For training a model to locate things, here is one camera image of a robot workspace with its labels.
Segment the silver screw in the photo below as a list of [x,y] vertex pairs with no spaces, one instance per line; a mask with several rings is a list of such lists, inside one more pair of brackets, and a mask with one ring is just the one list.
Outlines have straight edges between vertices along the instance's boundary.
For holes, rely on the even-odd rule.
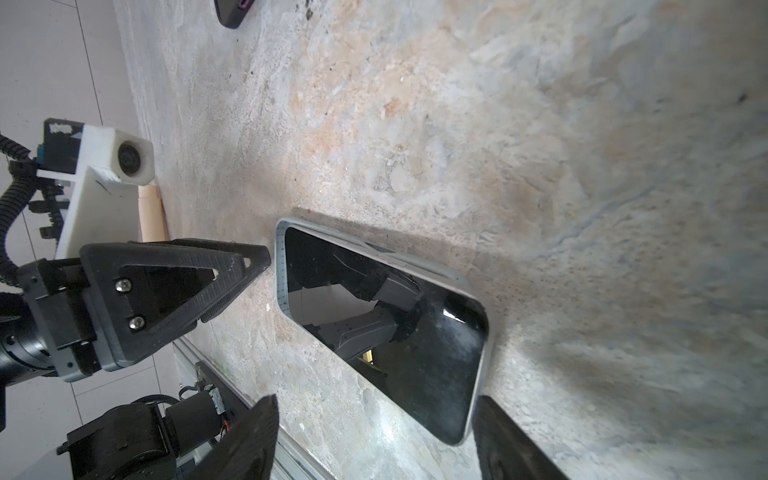
[[135,316],[134,318],[128,321],[128,326],[131,328],[131,330],[135,332],[138,332],[139,330],[143,329],[145,325],[147,325],[147,322],[145,322],[144,318],[140,316]]
[[128,293],[134,287],[134,284],[127,278],[121,278],[114,284],[114,289],[120,293]]

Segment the stone surface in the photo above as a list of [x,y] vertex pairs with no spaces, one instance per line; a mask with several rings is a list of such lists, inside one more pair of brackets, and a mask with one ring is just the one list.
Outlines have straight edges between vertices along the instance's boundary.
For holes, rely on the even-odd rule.
[[[466,272],[484,392],[572,478],[759,478],[768,3],[116,0],[173,237],[297,215]],[[474,478],[280,314],[195,345],[339,478]]]

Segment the cardboard tube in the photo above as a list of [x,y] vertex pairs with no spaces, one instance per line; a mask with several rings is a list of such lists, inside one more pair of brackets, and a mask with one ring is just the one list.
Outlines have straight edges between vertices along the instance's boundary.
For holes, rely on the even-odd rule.
[[139,187],[139,224],[142,242],[168,240],[163,201],[160,199],[160,191],[154,185]]

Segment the phone screen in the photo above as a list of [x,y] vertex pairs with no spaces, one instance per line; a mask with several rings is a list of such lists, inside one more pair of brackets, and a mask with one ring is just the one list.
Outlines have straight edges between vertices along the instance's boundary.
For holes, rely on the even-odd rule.
[[296,228],[293,320],[443,442],[464,438],[488,319],[481,304]]

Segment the tiled floor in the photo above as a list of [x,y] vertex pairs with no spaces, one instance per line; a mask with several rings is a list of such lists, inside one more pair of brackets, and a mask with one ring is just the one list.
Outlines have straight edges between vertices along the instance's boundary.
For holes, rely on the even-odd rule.
[[[0,132],[33,152],[49,117],[138,133],[114,6],[108,0],[3,0],[0,65]],[[0,168],[0,190],[10,181],[7,169]],[[14,222],[6,240],[14,262],[53,258],[55,242],[38,233],[46,224],[45,215],[28,211]],[[0,291],[14,289],[0,284]],[[2,477],[14,478],[61,444],[67,432],[108,409],[159,392],[178,393],[170,346],[131,368],[101,371],[80,382],[40,377],[8,388],[8,421],[0,432]],[[71,477],[66,455],[47,455],[41,463],[46,478]],[[25,478],[40,478],[39,472]]]

